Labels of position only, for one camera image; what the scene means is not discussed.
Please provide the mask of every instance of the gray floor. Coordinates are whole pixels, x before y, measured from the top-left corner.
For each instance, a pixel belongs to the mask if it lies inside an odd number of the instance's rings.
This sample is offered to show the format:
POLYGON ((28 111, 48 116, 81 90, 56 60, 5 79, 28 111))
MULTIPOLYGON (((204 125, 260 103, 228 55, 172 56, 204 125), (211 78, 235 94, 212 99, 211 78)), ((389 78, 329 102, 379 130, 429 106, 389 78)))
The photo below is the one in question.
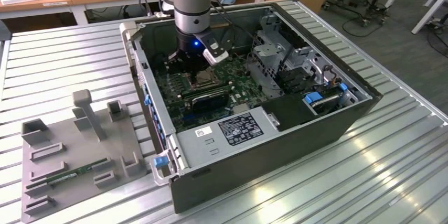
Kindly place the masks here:
MULTIPOLYGON (((391 18, 384 26, 367 38, 357 38, 341 29, 343 23, 356 14, 337 7, 321 10, 321 18, 353 41, 353 43, 385 66, 385 68, 448 114, 448 58, 443 57, 427 42, 428 31, 424 28, 417 35, 411 30, 428 8, 427 0, 396 0, 389 9, 391 18)), ((436 17, 448 13, 441 7, 436 17)), ((368 33, 376 24, 363 28, 357 23, 347 25, 353 34, 368 33)), ((448 41, 448 32, 441 37, 448 41)), ((432 36, 431 42, 447 51, 432 36)))

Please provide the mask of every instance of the metal bracket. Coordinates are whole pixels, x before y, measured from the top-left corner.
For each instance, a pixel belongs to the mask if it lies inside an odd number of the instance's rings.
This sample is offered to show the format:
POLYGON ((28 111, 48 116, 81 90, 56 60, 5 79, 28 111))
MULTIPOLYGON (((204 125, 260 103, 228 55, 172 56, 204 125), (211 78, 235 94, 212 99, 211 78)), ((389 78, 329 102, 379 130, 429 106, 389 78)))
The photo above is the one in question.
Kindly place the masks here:
POLYGON ((127 56, 125 58, 128 60, 129 67, 135 65, 129 51, 129 39, 136 32, 137 32, 137 25, 133 21, 123 22, 120 24, 120 35, 123 40, 123 47, 125 50, 125 56, 127 56))

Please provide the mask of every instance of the motherboard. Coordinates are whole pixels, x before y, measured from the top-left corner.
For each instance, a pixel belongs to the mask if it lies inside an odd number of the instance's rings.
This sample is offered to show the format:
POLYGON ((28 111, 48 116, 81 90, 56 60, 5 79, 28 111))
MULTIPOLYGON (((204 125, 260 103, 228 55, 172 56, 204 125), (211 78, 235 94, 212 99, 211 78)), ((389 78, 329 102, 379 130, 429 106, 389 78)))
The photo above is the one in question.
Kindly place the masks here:
POLYGON ((172 72, 153 69, 168 113, 179 132, 241 113, 267 101, 263 87, 247 70, 247 56, 233 54, 217 66, 172 72))

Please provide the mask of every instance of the barcode label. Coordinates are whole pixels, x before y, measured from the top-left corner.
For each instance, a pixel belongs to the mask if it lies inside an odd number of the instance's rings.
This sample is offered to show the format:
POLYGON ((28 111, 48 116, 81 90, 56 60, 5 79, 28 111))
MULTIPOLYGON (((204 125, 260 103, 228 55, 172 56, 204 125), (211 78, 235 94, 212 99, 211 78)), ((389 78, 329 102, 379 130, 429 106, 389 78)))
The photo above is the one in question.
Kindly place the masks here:
POLYGON ((44 5, 44 6, 67 5, 67 2, 44 3, 43 5, 44 5))

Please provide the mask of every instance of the white sticker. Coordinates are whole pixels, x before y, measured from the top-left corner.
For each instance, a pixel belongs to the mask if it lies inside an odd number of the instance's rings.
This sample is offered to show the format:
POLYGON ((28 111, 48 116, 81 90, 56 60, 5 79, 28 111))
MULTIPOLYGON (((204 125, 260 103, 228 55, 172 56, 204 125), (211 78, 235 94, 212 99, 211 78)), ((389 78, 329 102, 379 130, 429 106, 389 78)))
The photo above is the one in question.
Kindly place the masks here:
POLYGON ((205 136, 205 135, 211 134, 212 128, 208 126, 205 128, 201 128, 201 129, 196 130, 195 132, 196 132, 197 137, 205 136))
POLYGON ((53 5, 67 5, 67 2, 53 2, 53 3, 44 3, 44 6, 53 6, 53 5))

